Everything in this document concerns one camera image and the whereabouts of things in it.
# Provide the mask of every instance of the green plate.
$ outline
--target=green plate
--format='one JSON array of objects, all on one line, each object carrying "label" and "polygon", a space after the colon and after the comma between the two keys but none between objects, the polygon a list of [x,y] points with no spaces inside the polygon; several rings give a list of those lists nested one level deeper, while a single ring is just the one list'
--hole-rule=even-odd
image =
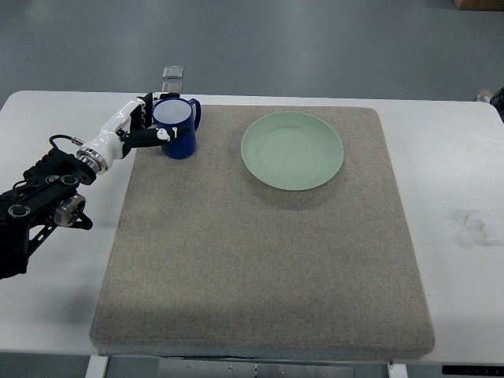
[{"label": "green plate", "polygon": [[270,114],[243,134],[242,158],[260,181],[286,191],[304,191],[329,181],[343,163],[334,129],[314,116]]}]

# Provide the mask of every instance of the robotic arm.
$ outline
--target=robotic arm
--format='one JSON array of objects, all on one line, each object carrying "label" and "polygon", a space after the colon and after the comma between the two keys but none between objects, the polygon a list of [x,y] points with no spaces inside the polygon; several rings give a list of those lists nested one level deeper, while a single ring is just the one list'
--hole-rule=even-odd
[{"label": "robotic arm", "polygon": [[[86,199],[78,186],[91,185],[115,160],[132,148],[160,146],[185,132],[149,128],[155,102],[178,94],[149,93],[117,111],[96,138],[83,142],[67,135],[50,138],[47,155],[23,173],[23,180],[0,195],[0,279],[26,273],[28,259],[57,227],[89,230],[93,223],[83,210]],[[65,138],[80,146],[76,156],[57,148]],[[30,239],[30,230],[42,229]]]}]

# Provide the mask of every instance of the mug handle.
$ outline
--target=mug handle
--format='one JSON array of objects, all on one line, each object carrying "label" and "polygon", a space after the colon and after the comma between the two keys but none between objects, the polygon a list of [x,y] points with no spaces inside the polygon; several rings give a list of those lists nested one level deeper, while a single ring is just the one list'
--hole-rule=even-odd
[{"label": "mug handle", "polygon": [[193,106],[196,105],[196,116],[195,116],[195,131],[198,130],[199,126],[199,121],[202,119],[202,106],[200,105],[199,101],[195,98],[190,99],[189,105]]}]

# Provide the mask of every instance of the gray carpet pad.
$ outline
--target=gray carpet pad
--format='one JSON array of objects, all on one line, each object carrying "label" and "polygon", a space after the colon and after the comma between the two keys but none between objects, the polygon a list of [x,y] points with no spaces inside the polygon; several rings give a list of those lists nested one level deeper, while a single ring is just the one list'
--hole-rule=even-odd
[{"label": "gray carpet pad", "polygon": [[[343,165],[327,183],[282,191],[243,164],[246,129],[284,110],[341,137]],[[374,110],[203,106],[197,137],[182,161],[138,151],[91,329],[101,354],[338,361],[432,350]]]}]

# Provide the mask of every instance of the concrete floor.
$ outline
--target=concrete floor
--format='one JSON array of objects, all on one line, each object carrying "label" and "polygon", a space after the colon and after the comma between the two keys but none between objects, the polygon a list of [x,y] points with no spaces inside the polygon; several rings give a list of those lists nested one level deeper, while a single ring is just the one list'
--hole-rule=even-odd
[{"label": "concrete floor", "polygon": [[[0,105],[21,90],[159,91],[166,65],[184,67],[193,95],[471,101],[504,86],[504,12],[451,0],[6,0],[0,25]],[[157,363],[113,359],[107,376]],[[80,377],[86,364],[0,354],[0,377]]]}]

